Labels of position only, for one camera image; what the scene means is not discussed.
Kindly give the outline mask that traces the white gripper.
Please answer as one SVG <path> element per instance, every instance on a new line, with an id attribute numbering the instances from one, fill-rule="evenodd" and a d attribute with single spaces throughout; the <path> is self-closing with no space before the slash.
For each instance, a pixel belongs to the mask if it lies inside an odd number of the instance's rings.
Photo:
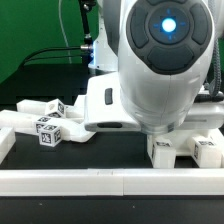
<path id="1" fill-rule="evenodd" d="M 168 133 L 177 130 L 215 129 L 224 125 L 224 101 L 199 101 L 181 80 L 138 79 L 127 82 L 132 99 L 124 94 L 117 73 L 89 79 L 84 125 L 88 131 L 141 131 Z"/>

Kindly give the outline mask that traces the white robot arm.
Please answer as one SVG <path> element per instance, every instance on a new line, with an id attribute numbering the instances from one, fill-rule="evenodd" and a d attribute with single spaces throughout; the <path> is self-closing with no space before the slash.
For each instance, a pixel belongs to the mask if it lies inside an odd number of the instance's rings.
<path id="1" fill-rule="evenodd" d="M 89 79 L 85 129 L 141 131 L 215 129 L 224 102 L 219 76 L 203 89 L 224 0 L 103 0 L 102 14 L 116 71 Z"/>

